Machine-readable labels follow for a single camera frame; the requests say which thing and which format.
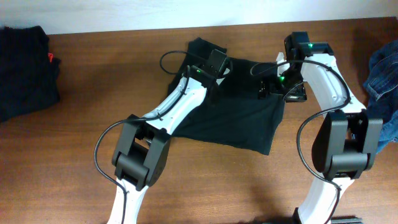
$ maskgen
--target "wooden surface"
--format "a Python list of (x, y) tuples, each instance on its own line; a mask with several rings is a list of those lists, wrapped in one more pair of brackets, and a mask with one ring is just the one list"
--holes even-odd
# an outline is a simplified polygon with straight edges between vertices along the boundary
[[(0, 124), (1, 223), (106, 223), (116, 187), (94, 168), (93, 148), (104, 128), (131, 113), (143, 115), (165, 97), (173, 78), (159, 68), (169, 50), (185, 50), (202, 37), (228, 48), (228, 55), (274, 61), (292, 31), (306, 30), (311, 41), (327, 41), (356, 97), (369, 56), (398, 38), (396, 18), (293, 22), (250, 26), (145, 30), (50, 36), (62, 59), (61, 102)], [(170, 57), (177, 69), (183, 56)], [(291, 216), (313, 177), (295, 147), (301, 122), (319, 110), (308, 101), (287, 104), (270, 156), (229, 146), (175, 138), (167, 166), (148, 190), (139, 223), (237, 223)], [(302, 135), (305, 156), (322, 119)], [(99, 163), (112, 174), (111, 155), (119, 130), (99, 149)], [(398, 147), (388, 145), (375, 166), (344, 194), (336, 215), (357, 215), (366, 223), (398, 220)]]

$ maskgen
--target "black cable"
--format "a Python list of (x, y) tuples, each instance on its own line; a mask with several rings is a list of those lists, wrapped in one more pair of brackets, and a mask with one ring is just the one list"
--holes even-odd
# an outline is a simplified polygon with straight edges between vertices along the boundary
[(172, 50), (172, 51), (166, 52), (165, 54), (163, 54), (163, 55), (160, 57), (159, 65), (160, 65), (160, 68), (161, 68), (165, 73), (170, 74), (170, 75), (179, 75), (180, 72), (169, 72), (169, 71), (167, 71), (167, 70), (163, 67), (162, 61), (163, 61), (163, 58), (164, 58), (166, 55), (168, 55), (168, 54), (174, 54), (174, 53), (186, 54), (186, 55), (195, 57), (196, 59), (199, 59), (199, 60), (201, 60), (201, 61), (203, 61), (203, 62), (206, 61), (206, 59), (204, 59), (204, 58), (202, 58), (202, 57), (199, 57), (199, 56), (197, 56), (197, 55), (195, 55), (195, 54), (193, 54), (193, 53), (190, 53), (190, 52), (185, 52), (185, 51), (183, 51), (183, 50)]
[(178, 103), (178, 101), (180, 101), (181, 97), (185, 94), (185, 90), (187, 89), (188, 81), (189, 81), (189, 78), (190, 78), (190, 71), (191, 71), (190, 66), (187, 66), (187, 81), (185, 82), (184, 88), (180, 92), (180, 95), (178, 96), (178, 98), (173, 102), (173, 104), (171, 106), (169, 106), (167, 108), (167, 110), (165, 110), (163, 113), (158, 114), (157, 116), (154, 116), (152, 118), (131, 118), (131, 119), (120, 120), (120, 121), (110, 125), (108, 128), (106, 128), (105, 131), (99, 136), (99, 139), (98, 139), (98, 141), (97, 141), (97, 143), (95, 145), (95, 148), (94, 148), (94, 165), (97, 168), (98, 172), (100, 172), (100, 174), (102, 174), (105, 178), (110, 180), (112, 183), (116, 184), (123, 191), (123, 214), (122, 214), (122, 222), (121, 222), (121, 224), (124, 223), (124, 216), (126, 214), (126, 203), (127, 203), (127, 193), (128, 192), (126, 191), (126, 189), (120, 183), (118, 183), (116, 180), (114, 180), (112, 177), (110, 177), (108, 174), (106, 174), (99, 167), (98, 160), (97, 160), (97, 154), (98, 154), (98, 148), (99, 148), (99, 146), (101, 144), (101, 141), (110, 130), (112, 130), (114, 127), (116, 127), (116, 126), (118, 126), (120, 124), (153, 121), (155, 119), (159, 119), (159, 118), (163, 117), (165, 114), (170, 112), (170, 110)]
[(295, 90), (297, 87), (299, 87), (301, 84), (304, 84), (304, 82), (300, 82), (299, 84), (293, 86), (293, 88), (289, 89), (288, 92), (284, 95), (284, 97), (282, 98), (283, 101), (285, 101), (286, 96), (293, 90)]
[(327, 221), (325, 222), (325, 224), (326, 224), (326, 223), (328, 223), (328, 222), (331, 220), (331, 218), (332, 218), (332, 216), (333, 216), (333, 214), (334, 214), (334, 212), (335, 212), (335, 210), (336, 210), (336, 207), (337, 207), (337, 205), (338, 205), (338, 202), (340, 201), (340, 192), (341, 192), (341, 188), (340, 188), (340, 186), (339, 186), (338, 184), (334, 183), (333, 181), (326, 180), (324, 177), (320, 176), (319, 174), (317, 174), (315, 171), (313, 171), (313, 170), (309, 167), (309, 165), (308, 165), (307, 162), (305, 161), (305, 159), (304, 159), (304, 157), (303, 157), (303, 154), (302, 154), (302, 150), (301, 150), (301, 146), (300, 146), (300, 136), (301, 136), (301, 132), (303, 131), (303, 128), (305, 127), (305, 125), (307, 125), (311, 120), (313, 120), (313, 119), (315, 119), (315, 118), (317, 118), (317, 117), (319, 117), (319, 116), (321, 116), (321, 115), (323, 115), (323, 114), (325, 114), (325, 113), (329, 113), (329, 112), (332, 112), (332, 111), (336, 111), (336, 110), (342, 109), (343, 107), (347, 106), (347, 105), (350, 103), (350, 101), (351, 101), (351, 96), (350, 96), (350, 93), (349, 93), (349, 88), (348, 88), (348, 86), (347, 86), (347, 83), (343, 80), (343, 78), (341, 77), (341, 75), (339, 75), (339, 74), (338, 74), (336, 71), (334, 71), (331, 67), (329, 67), (329, 66), (327, 66), (327, 65), (325, 65), (325, 64), (323, 64), (323, 63), (316, 62), (316, 61), (311, 61), (311, 60), (289, 60), (289, 61), (286, 61), (286, 62), (279, 63), (279, 64), (277, 64), (277, 65), (275, 65), (275, 66), (273, 66), (273, 67), (271, 67), (271, 68), (268, 68), (268, 69), (266, 69), (266, 70), (264, 70), (264, 71), (262, 71), (262, 72), (259, 72), (259, 73), (256, 74), (256, 75), (253, 75), (253, 74), (252, 74), (253, 68), (254, 68), (255, 66), (261, 64), (261, 63), (258, 63), (258, 64), (256, 64), (255, 66), (253, 66), (253, 67), (250, 69), (250, 73), (251, 73), (251, 75), (253, 75), (253, 76), (258, 76), (258, 75), (260, 75), (260, 74), (262, 74), (262, 73), (267, 72), (267, 71), (270, 70), (270, 69), (277, 68), (277, 67), (282, 66), (282, 65), (285, 65), (285, 64), (287, 64), (287, 63), (311, 63), (311, 64), (314, 64), (314, 65), (319, 65), (319, 66), (321, 66), (321, 67), (323, 67), (323, 68), (329, 70), (329, 71), (339, 80), (339, 82), (343, 85), (343, 87), (344, 87), (344, 89), (345, 89), (345, 92), (346, 92), (346, 96), (347, 96), (347, 97), (346, 97), (346, 100), (344, 101), (344, 103), (343, 103), (342, 105), (340, 105), (340, 106), (335, 106), (335, 107), (332, 107), (332, 108), (329, 108), (329, 109), (326, 109), (326, 110), (319, 111), (319, 112), (313, 114), (312, 116), (310, 116), (309, 118), (307, 118), (307, 119), (301, 124), (301, 126), (299, 127), (299, 129), (298, 129), (298, 131), (297, 131), (297, 137), (296, 137), (296, 145), (297, 145), (298, 155), (300, 156), (300, 159), (301, 159), (301, 161), (303, 162), (305, 168), (306, 168), (313, 176), (315, 176), (316, 178), (318, 178), (318, 179), (320, 179), (320, 180), (322, 180), (322, 181), (324, 181), (324, 182), (326, 182), (326, 183), (329, 183), (329, 184), (331, 184), (331, 185), (333, 185), (333, 186), (336, 187), (336, 202), (335, 202), (335, 205), (333, 206), (333, 210), (331, 211), (330, 216), (328, 217)]

